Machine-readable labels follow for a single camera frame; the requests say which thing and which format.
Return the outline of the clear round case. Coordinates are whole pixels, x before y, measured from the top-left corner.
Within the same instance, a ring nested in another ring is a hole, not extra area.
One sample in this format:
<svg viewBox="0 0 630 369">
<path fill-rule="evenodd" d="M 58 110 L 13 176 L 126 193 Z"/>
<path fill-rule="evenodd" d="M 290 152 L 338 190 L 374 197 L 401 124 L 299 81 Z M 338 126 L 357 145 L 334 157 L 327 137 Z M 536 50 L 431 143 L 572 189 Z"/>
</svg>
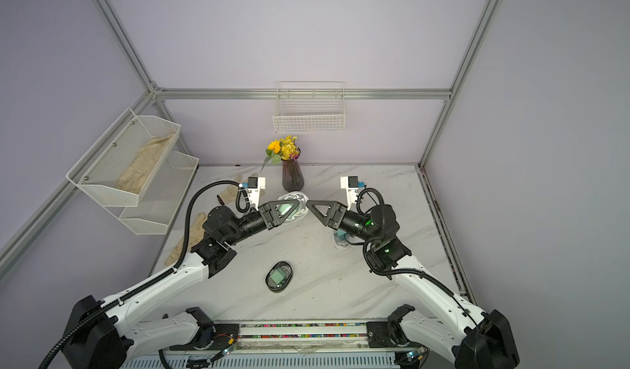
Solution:
<svg viewBox="0 0 630 369">
<path fill-rule="evenodd" d="M 280 205 L 289 203 L 293 206 L 293 210 L 295 211 L 291 216 L 285 216 L 284 223 L 289 224 L 303 219 L 309 213 L 309 209 L 307 208 L 308 200 L 308 196 L 300 191 L 290 192 L 280 196 L 280 198 L 278 198 L 278 201 L 281 202 Z"/>
<path fill-rule="evenodd" d="M 345 231 L 338 229 L 333 234 L 334 247 L 340 251 L 348 250 L 351 247 L 348 238 L 349 235 Z"/>
</svg>

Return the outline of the green charger plug front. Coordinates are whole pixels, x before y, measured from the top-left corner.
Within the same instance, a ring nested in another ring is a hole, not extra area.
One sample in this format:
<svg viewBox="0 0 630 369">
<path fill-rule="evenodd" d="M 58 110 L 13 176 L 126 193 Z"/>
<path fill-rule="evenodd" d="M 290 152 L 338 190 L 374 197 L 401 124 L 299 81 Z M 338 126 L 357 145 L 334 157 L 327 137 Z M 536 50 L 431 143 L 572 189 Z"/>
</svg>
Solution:
<svg viewBox="0 0 630 369">
<path fill-rule="evenodd" d="M 271 286 L 274 289 L 282 289 L 290 281 L 290 272 L 287 272 L 284 268 L 280 267 L 274 269 L 269 274 Z"/>
</svg>

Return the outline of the green charger plug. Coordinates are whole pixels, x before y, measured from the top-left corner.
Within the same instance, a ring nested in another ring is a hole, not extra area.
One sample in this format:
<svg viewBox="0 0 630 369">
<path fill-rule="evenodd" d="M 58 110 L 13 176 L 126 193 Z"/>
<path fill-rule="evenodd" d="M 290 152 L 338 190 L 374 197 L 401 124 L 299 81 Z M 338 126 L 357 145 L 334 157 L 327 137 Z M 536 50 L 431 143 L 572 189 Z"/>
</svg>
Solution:
<svg viewBox="0 0 630 369">
<path fill-rule="evenodd" d="M 277 207 L 277 211 L 279 212 L 281 217 L 289 217 L 291 216 L 295 211 L 293 210 L 293 206 L 289 203 L 284 203 L 282 205 L 279 205 Z"/>
<path fill-rule="evenodd" d="M 274 289 L 282 289 L 290 281 L 290 272 L 287 272 L 284 268 L 280 267 L 274 269 L 269 274 L 271 286 Z"/>
</svg>

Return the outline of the teal charger plug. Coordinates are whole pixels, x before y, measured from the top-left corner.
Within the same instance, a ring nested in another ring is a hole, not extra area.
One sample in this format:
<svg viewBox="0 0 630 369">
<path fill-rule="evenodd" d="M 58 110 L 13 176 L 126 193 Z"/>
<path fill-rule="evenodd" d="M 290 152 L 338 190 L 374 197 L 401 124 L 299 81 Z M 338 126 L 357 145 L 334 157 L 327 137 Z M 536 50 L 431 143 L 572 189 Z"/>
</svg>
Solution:
<svg viewBox="0 0 630 369">
<path fill-rule="evenodd" d="M 346 233 L 341 230 L 336 231 L 334 234 L 334 240 L 335 240 L 335 243 L 340 246 L 346 245 L 347 244 Z"/>
</svg>

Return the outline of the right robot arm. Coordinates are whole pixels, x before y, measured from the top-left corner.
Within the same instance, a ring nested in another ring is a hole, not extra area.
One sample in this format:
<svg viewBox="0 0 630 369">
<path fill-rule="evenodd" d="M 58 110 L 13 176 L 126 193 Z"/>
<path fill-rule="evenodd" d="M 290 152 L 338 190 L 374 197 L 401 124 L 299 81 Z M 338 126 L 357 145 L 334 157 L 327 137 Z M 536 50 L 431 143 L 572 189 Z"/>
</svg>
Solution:
<svg viewBox="0 0 630 369">
<path fill-rule="evenodd" d="M 393 207 L 377 190 L 371 192 L 377 204 L 368 211 L 319 200 L 309 200 L 307 207 L 324 226 L 362 239 L 369 270 L 403 286 L 434 315 L 429 319 L 409 304 L 401 306 L 388 320 L 392 340 L 421 344 L 457 368 L 518 367 L 508 319 L 469 302 L 426 269 L 398 239 L 400 225 Z"/>
</svg>

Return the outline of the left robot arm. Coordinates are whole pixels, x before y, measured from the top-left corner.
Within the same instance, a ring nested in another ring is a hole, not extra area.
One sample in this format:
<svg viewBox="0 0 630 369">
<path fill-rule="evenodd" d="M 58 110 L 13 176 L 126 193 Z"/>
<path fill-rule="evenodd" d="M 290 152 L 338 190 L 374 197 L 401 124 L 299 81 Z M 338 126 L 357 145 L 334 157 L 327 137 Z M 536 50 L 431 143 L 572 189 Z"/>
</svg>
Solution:
<svg viewBox="0 0 630 369">
<path fill-rule="evenodd" d="M 75 304 L 63 336 L 46 354 L 40 367 L 47 368 L 58 354 L 73 368 L 120 368 L 129 361 L 173 345 L 209 346 L 213 321 L 200 308 L 189 308 L 174 317 L 146 322 L 144 318 L 166 301 L 212 278 L 236 257 L 233 246 L 266 230 L 282 226 L 296 212 L 296 199 L 259 203 L 257 188 L 239 184 L 235 210 L 217 206 L 203 223 L 203 238 L 190 245 L 186 228 L 182 251 L 170 267 L 120 293 Z"/>
</svg>

